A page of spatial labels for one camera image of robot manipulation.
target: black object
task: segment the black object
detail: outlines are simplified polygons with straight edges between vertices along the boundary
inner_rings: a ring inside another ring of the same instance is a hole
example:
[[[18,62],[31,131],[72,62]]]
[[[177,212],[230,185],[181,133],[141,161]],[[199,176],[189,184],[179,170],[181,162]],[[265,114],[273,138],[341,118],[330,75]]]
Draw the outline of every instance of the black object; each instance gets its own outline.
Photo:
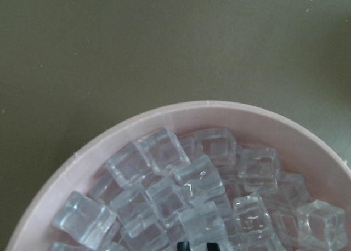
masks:
[[[177,251],[190,251],[189,242],[177,243]],[[216,243],[207,243],[207,251],[220,251],[219,245]]]

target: bowl rim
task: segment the bowl rim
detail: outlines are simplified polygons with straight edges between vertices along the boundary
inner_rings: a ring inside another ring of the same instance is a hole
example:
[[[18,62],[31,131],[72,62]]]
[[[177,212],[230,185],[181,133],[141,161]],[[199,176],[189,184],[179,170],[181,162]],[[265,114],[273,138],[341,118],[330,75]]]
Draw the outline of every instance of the bowl rim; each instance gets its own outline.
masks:
[[[237,109],[242,111],[247,111],[251,113],[255,113],[261,116],[265,116],[271,118],[275,121],[279,121],[280,123],[287,125],[294,130],[298,131],[301,135],[305,136],[316,145],[318,145],[322,150],[324,150],[340,167],[345,171],[345,173],[349,176],[351,180],[351,170],[347,167],[344,161],[340,158],[338,154],[334,152],[332,148],[330,148],[325,142],[323,142],[320,138],[318,138],[315,134],[310,132],[308,129],[299,125],[298,123],[280,115],[275,112],[256,107],[253,105],[243,104],[239,102],[231,102],[231,101],[218,101],[218,100],[203,100],[203,101],[188,101],[188,102],[180,102],[176,104],[161,106],[155,109],[148,110],[146,112],[142,112],[136,116],[133,116],[129,119],[126,119],[106,131],[102,132],[91,141],[86,143],[83,147],[81,147],[77,152],[75,152],[70,158],[68,158],[52,175],[51,177],[44,183],[41,189],[36,193],[31,203],[28,205],[26,210],[24,211],[21,219],[16,225],[14,232],[8,242],[6,247],[6,251],[14,250],[14,247],[22,234],[22,230],[25,228],[25,224],[29,220],[29,217],[35,212],[37,203],[40,199],[45,195],[45,193],[49,190],[49,188],[54,184],[62,175],[70,170],[70,167],[73,166],[77,161],[78,157],[83,156],[89,150],[96,147],[101,141],[109,137],[112,133],[123,131],[125,128],[130,127],[132,125],[138,124],[140,121],[144,121],[147,118],[154,117],[156,115],[166,114],[170,112],[176,112],[180,110],[189,110],[193,108],[224,108],[224,109]]]

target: gray surface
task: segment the gray surface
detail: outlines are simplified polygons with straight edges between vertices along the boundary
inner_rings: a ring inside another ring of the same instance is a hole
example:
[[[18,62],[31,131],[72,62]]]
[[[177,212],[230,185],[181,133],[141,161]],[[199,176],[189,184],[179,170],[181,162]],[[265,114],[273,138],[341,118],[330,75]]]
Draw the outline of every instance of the gray surface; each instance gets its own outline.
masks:
[[[244,102],[351,160],[351,0],[0,0],[0,249],[51,174],[109,127]]]

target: pink bowl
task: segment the pink bowl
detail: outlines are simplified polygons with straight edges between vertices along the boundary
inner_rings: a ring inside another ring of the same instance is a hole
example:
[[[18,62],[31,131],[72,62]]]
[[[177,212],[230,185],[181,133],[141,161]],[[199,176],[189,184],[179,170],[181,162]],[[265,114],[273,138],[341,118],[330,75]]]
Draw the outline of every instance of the pink bowl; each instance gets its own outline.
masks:
[[[208,127],[227,127],[238,143],[272,146],[284,170],[304,175],[315,198],[339,206],[347,214],[351,239],[351,171],[314,134],[273,112],[225,101],[194,101],[144,112],[100,134],[70,157],[33,199],[14,231],[7,251],[47,251],[60,237],[51,226],[73,191],[87,193],[114,152],[159,127],[177,134]]]

